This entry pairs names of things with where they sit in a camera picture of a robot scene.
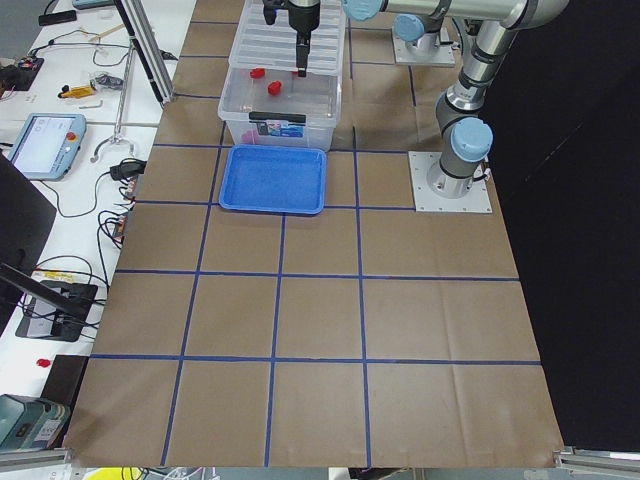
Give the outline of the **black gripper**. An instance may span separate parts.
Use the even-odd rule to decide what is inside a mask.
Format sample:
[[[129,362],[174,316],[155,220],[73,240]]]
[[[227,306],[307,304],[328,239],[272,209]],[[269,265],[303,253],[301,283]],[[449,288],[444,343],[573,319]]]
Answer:
[[[263,0],[263,16],[273,25],[278,10],[288,12],[288,23],[296,34],[296,68],[300,78],[307,76],[310,35],[320,23],[320,0]]]

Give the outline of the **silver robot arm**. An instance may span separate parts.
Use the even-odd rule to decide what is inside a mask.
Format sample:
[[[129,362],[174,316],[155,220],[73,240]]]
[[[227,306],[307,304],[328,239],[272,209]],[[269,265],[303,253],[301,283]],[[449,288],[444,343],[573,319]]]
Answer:
[[[457,81],[436,102],[443,152],[427,173],[429,188],[454,199],[468,193],[474,172],[491,149],[493,133],[478,118],[486,90],[517,33],[549,23],[567,7],[566,1],[344,1],[342,8],[356,21],[380,12],[416,14],[438,22],[444,17],[480,20],[482,25],[463,56]]]

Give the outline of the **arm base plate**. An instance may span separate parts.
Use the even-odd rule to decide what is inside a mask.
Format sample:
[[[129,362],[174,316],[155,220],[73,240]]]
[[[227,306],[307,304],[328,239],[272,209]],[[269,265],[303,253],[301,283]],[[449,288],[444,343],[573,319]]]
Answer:
[[[446,67],[455,66],[453,42],[442,27],[438,33],[425,33],[414,42],[406,41],[392,28],[395,63],[409,66]]]
[[[409,151],[409,170],[418,213],[491,214],[487,179],[481,166],[471,177],[448,176],[440,165],[440,152]]]

